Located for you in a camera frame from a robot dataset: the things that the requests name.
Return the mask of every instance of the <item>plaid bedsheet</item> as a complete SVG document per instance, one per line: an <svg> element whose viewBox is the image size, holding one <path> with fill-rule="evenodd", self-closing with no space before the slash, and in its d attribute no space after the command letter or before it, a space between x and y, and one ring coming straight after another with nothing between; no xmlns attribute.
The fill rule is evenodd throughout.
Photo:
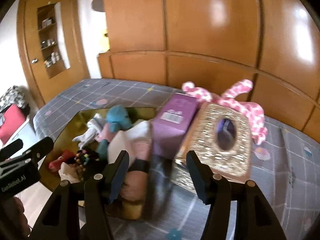
<svg viewBox="0 0 320 240"><path fill-rule="evenodd" d="M159 109L175 92L182 91L142 82L86 79L46 104L36 114L34 127L39 138L50 136L55 140L81 110L118 104ZM267 141L260 148L270 153L270 159L262 160L252 154L251 179L268 199L287 239L302 239L320 211L320 145L269 117L266 127ZM253 152L261 152L257 148L253 145ZM170 161L153 156L151 167L143 219L109 218L115 238L166 239L175 228L182 231L183 239L200 239L209 206L170 182ZM236 202L232 202L227 239L233 239L235 218Z"/></svg>

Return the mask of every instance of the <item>purple box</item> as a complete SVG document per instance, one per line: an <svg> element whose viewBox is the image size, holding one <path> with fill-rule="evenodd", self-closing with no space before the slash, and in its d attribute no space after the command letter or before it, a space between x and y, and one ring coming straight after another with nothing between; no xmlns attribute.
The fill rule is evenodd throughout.
<svg viewBox="0 0 320 240"><path fill-rule="evenodd" d="M197 99L175 93L152 121L153 153L172 160L197 111Z"/></svg>

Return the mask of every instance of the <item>wooden door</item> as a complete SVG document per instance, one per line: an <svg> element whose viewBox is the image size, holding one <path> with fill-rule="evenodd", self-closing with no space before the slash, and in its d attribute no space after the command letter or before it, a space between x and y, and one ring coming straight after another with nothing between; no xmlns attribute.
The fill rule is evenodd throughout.
<svg viewBox="0 0 320 240"><path fill-rule="evenodd" d="M44 103L89 76L76 29L77 0L25 0L26 54Z"/></svg>

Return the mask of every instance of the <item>pink spotted stuffed animal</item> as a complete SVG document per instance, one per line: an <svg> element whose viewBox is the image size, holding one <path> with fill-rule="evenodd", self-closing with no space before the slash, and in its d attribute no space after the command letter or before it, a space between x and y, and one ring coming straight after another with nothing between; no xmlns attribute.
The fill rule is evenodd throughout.
<svg viewBox="0 0 320 240"><path fill-rule="evenodd" d="M216 94L207 94L210 92L203 88L195 88L192 82L186 82L182 85L182 90L186 94L199 98L199 102L212 102L220 106L232 108L245 115L250 122L251 135L254 142L260 145L266 140L267 128L264 126L263 108L254 102L238 102L234 98L243 93L248 93L253 87L252 81L243 79L227 89L220 97Z"/></svg>

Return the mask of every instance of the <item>red pillow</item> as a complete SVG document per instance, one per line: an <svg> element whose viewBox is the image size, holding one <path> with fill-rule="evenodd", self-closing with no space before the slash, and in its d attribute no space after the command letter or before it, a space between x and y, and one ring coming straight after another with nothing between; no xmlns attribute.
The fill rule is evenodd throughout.
<svg viewBox="0 0 320 240"><path fill-rule="evenodd" d="M3 116L5 120L0 127L0 140L5 145L14 132L26 121L26 118L16 105L10 106Z"/></svg>

